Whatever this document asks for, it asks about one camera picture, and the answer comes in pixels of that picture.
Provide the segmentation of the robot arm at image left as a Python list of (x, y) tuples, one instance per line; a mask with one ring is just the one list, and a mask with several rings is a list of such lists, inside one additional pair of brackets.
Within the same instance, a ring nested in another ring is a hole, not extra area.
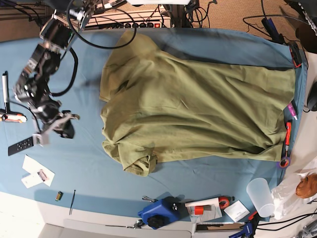
[[(79, 115), (69, 110), (61, 111), (61, 102), (53, 100), (66, 94), (72, 87), (78, 68), (78, 57), (72, 49), (75, 33), (84, 30), (97, 9), (96, 0), (68, 0), (54, 3), (51, 18), (40, 32), (43, 42), (38, 44), (23, 68), (13, 89), (17, 101), (26, 103), (33, 114), (36, 133), (31, 137), (33, 144), (44, 146), (49, 143), (49, 133), (55, 132), (62, 138), (72, 139), (75, 131), (71, 121)], [(74, 58), (74, 69), (69, 85), (59, 93), (50, 91), (50, 76), (59, 69), (61, 52), (70, 52)]]

